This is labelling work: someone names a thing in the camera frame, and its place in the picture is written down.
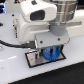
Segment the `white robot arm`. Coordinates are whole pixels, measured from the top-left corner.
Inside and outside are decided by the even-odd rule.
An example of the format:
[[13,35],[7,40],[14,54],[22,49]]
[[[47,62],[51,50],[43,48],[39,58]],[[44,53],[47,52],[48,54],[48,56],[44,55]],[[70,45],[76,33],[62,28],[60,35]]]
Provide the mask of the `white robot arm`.
[[17,35],[22,48],[43,50],[43,57],[57,60],[59,46],[79,36],[84,22],[77,0],[25,0],[20,3]]

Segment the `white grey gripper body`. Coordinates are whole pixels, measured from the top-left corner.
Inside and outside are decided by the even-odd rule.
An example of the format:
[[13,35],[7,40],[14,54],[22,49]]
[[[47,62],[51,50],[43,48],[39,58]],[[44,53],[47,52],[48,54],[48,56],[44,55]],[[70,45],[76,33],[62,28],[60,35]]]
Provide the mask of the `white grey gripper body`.
[[37,33],[35,35],[35,47],[45,49],[66,44],[71,37],[81,36],[81,21],[72,21],[68,24],[54,24],[49,26],[48,32]]

